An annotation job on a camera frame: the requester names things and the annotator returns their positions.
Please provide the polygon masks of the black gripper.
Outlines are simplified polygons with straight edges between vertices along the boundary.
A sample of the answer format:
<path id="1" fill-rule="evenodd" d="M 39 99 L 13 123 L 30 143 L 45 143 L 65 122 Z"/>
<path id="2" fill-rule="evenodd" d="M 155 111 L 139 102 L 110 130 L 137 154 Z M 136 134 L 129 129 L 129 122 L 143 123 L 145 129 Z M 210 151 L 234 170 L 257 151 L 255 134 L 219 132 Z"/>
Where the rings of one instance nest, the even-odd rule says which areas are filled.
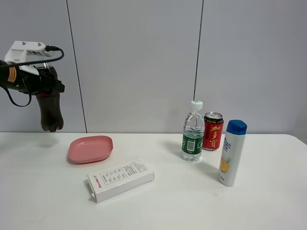
<path id="1" fill-rule="evenodd" d="M 17 76 L 22 86 L 19 91 L 37 95 L 40 93 L 63 93 L 65 86 L 60 80 L 54 80 L 52 68 L 36 68 L 38 75 L 19 70 Z"/>

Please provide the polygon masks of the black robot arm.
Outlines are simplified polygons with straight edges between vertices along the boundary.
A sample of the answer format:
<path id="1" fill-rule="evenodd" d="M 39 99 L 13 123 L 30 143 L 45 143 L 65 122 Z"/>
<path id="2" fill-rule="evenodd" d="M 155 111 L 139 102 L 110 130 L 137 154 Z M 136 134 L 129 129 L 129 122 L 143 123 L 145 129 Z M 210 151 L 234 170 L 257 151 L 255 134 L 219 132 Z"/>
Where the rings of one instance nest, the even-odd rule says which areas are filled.
<path id="1" fill-rule="evenodd" d="M 62 93 L 65 86 L 60 80 L 53 66 L 36 67 L 38 75 L 20 70 L 19 67 L 0 69 L 0 84 L 8 89 L 17 90 L 25 94 Z"/>

